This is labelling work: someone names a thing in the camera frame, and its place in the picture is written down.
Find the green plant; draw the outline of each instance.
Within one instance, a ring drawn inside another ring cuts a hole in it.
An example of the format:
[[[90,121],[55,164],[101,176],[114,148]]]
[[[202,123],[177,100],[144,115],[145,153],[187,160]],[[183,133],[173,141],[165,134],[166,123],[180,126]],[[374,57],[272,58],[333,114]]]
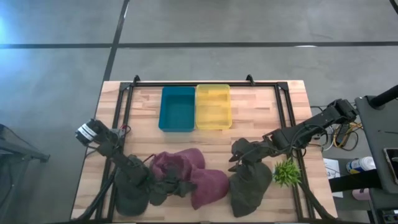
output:
[[[281,187],[301,183],[300,169],[294,164],[292,158],[275,165],[274,181]]]

